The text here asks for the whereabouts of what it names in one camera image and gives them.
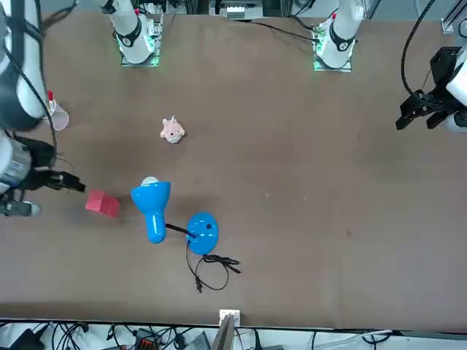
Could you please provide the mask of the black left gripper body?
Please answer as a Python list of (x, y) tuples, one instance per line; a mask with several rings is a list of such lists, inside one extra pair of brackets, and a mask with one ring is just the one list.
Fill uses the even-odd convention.
[(434, 90), (466, 92), (466, 46), (441, 47), (430, 65)]

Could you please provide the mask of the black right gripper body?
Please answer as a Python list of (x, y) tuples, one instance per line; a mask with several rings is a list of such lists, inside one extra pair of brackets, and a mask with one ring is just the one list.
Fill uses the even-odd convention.
[(31, 156), (30, 170), (18, 188), (20, 190), (38, 190), (41, 187), (49, 187), (60, 190), (59, 181), (54, 178), (58, 172), (50, 169), (55, 154), (54, 147), (44, 141), (22, 136), (18, 136), (17, 140)]

